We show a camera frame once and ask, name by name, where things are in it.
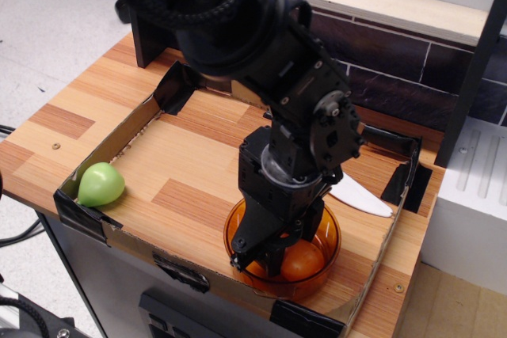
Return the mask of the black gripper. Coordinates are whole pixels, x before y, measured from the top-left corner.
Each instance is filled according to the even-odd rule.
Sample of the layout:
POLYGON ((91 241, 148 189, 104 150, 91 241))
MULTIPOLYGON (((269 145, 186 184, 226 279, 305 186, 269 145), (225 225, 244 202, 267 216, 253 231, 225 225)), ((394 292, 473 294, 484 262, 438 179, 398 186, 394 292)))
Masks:
POLYGON ((285 249, 312 241, 322 221, 323 196, 343 177, 341 168, 290 177, 269 152, 272 129, 259 127, 239 148, 238 187, 245 212, 231 239, 231 266, 260 264, 266 277, 281 273, 285 249))

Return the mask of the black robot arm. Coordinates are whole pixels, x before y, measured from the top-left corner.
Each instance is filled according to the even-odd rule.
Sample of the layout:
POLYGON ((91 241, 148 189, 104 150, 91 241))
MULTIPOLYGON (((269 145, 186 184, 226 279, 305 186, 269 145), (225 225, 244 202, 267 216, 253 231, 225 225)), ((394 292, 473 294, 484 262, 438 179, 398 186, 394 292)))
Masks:
POLYGON ((269 108, 271 125, 239 149, 246 211, 231 242, 239 271, 257 262, 279 275, 285 251, 311 240, 323 196, 364 139, 340 65, 310 34, 305 0, 125 0, 171 30, 187 63, 214 81, 237 81, 269 108))

